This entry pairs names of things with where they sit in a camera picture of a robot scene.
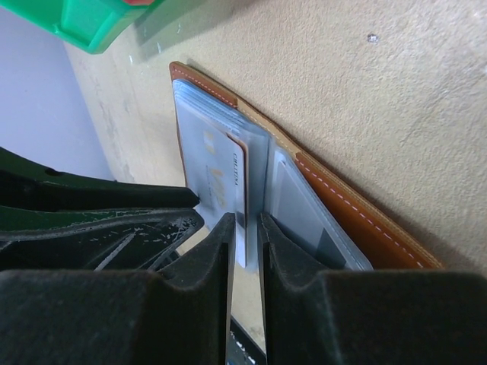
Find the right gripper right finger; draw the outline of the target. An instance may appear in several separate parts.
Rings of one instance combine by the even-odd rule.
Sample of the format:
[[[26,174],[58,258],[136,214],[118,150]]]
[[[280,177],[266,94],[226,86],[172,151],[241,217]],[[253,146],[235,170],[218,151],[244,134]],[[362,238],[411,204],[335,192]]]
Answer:
[[[259,217],[270,364],[484,364],[486,279],[465,271],[332,270]]]

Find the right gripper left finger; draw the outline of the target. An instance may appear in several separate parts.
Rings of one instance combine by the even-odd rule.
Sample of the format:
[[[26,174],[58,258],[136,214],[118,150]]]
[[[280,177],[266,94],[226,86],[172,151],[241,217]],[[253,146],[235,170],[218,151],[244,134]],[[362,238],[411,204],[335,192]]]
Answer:
[[[160,271],[9,270],[3,364],[224,364],[233,214]]]

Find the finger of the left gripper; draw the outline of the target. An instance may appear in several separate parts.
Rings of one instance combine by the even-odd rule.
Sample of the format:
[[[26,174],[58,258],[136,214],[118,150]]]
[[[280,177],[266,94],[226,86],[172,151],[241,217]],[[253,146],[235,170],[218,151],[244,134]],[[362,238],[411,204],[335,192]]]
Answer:
[[[202,228],[192,208],[1,210],[1,269],[162,269]]]
[[[199,198],[178,186],[140,185],[59,172],[1,149],[1,205],[31,211],[194,208]]]

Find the silver VIP card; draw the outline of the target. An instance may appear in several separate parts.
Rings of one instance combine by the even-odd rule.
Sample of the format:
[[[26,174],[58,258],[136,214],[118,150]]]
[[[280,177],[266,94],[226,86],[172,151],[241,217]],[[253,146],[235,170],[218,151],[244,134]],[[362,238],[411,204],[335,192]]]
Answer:
[[[197,212],[212,230],[226,213],[235,214],[237,263],[247,265],[242,148],[221,132],[189,136],[183,155],[188,187],[198,196]]]

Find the brown leather card holder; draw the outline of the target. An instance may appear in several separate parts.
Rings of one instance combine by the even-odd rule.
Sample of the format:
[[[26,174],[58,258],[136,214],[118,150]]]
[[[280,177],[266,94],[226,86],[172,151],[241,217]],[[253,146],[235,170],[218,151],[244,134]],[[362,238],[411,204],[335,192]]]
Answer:
[[[232,109],[243,113],[251,122],[269,132],[278,145],[291,155],[321,202],[330,210],[374,268],[441,269],[444,267],[418,240],[326,165],[307,153],[285,130],[244,98],[182,62],[171,62],[169,69],[173,81],[188,80]]]

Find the green plastic bin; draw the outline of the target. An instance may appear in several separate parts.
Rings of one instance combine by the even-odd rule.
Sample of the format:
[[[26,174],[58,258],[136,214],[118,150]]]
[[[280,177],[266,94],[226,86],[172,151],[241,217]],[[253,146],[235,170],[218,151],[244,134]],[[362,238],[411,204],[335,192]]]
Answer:
[[[159,1],[149,6],[130,6],[118,0],[64,1],[54,34],[89,54],[101,54],[128,26],[159,4]]]

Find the red plastic bin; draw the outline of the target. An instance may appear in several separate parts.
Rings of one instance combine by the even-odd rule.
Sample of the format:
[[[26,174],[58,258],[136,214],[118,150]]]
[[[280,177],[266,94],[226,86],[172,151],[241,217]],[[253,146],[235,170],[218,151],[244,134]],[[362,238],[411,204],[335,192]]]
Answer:
[[[123,0],[126,4],[130,6],[149,6],[154,0]]]

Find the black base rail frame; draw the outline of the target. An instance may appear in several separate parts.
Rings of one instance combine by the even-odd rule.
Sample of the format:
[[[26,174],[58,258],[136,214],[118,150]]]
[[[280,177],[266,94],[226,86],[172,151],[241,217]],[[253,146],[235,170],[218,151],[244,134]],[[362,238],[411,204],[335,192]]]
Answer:
[[[227,365],[266,365],[266,355],[232,316],[227,345]]]

